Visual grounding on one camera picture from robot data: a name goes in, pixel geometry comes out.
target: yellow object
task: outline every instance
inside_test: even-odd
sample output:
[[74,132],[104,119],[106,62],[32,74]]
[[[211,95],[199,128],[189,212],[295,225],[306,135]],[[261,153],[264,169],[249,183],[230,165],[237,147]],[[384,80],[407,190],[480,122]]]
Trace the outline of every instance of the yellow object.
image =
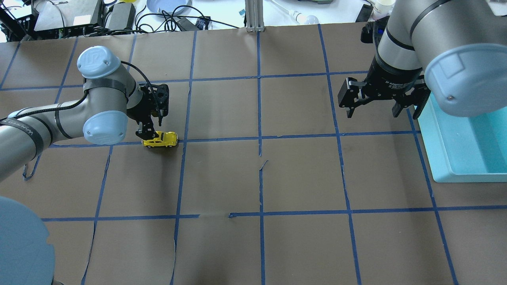
[[178,134],[175,132],[157,131],[159,137],[151,140],[142,140],[141,143],[147,148],[153,147],[174,147],[178,144]]

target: white label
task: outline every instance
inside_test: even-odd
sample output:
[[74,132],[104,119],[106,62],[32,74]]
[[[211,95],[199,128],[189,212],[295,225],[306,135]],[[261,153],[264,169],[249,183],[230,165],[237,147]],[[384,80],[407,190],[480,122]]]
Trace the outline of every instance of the white label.
[[72,26],[86,25],[90,23],[92,15],[83,15],[74,17],[74,24]]

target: black velcro strap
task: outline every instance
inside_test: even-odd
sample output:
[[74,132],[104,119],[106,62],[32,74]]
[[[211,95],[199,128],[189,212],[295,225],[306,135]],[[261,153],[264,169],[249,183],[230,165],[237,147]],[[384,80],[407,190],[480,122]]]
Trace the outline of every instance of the black velcro strap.
[[86,82],[83,84],[83,91],[86,93],[88,90],[98,87],[108,87],[119,90],[123,94],[125,94],[125,98],[127,99],[128,102],[127,87],[125,87],[125,84],[121,83],[120,81],[109,78],[87,79]]
[[44,149],[44,141],[42,140],[41,134],[39,134],[39,132],[37,132],[32,126],[13,118],[1,120],[0,125],[11,126],[24,131],[35,144],[35,155],[33,158],[41,154],[42,150]]

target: plastic container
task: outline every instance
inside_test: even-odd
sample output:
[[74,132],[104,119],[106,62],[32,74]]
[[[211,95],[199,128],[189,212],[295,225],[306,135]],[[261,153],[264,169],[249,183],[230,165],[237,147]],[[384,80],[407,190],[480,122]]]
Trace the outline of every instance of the plastic container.
[[436,182],[507,182],[507,108],[454,117],[431,94],[418,121]]

